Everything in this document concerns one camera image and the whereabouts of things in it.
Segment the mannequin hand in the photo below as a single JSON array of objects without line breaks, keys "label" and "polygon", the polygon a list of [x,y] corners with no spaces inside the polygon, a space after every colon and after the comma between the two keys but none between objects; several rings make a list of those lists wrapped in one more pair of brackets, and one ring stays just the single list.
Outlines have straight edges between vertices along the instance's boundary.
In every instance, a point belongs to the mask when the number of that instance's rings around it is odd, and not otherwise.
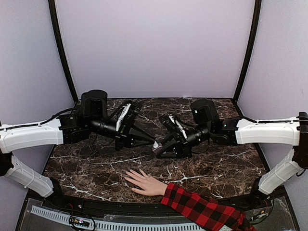
[{"label": "mannequin hand", "polygon": [[143,170],[139,172],[130,169],[125,172],[124,179],[135,186],[131,190],[137,194],[145,196],[163,196],[167,189],[167,184],[147,175]]}]

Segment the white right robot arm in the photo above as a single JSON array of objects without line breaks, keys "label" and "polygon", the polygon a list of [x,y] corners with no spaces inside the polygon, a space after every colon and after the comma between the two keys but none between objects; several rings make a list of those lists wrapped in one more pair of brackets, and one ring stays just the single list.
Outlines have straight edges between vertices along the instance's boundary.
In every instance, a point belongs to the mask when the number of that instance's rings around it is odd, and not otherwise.
[{"label": "white right robot arm", "polygon": [[213,101],[197,100],[190,105],[195,127],[186,130],[174,115],[159,118],[170,134],[161,144],[153,145],[157,158],[183,158],[192,155],[192,148],[211,140],[220,145],[248,143],[288,144],[292,150],[265,175],[254,182],[245,204],[257,208],[264,197],[308,167],[308,115],[281,120],[253,120],[245,116],[221,120]]}]

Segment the red plaid sleeve forearm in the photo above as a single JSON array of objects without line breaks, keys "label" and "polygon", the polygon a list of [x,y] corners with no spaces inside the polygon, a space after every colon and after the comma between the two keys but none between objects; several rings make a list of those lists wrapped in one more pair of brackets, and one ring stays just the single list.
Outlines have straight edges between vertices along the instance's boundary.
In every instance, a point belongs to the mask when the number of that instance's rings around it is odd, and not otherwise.
[{"label": "red plaid sleeve forearm", "polygon": [[200,194],[188,192],[174,183],[167,185],[161,204],[171,207],[206,231],[219,231],[223,227],[232,231],[256,230],[245,212],[202,198]]}]

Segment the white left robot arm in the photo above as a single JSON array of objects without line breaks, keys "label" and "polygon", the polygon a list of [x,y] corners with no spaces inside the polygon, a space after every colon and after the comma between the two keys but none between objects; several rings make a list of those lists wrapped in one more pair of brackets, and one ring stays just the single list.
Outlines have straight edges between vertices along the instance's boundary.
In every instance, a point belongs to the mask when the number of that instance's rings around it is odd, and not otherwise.
[{"label": "white left robot arm", "polygon": [[90,90],[80,101],[46,121],[20,125],[2,125],[0,128],[0,174],[46,198],[58,210],[68,206],[57,180],[45,177],[23,164],[13,151],[43,146],[74,144],[87,140],[96,133],[115,141],[115,149],[159,145],[155,138],[141,127],[135,118],[142,105],[128,100],[111,115],[107,113],[107,92]]}]

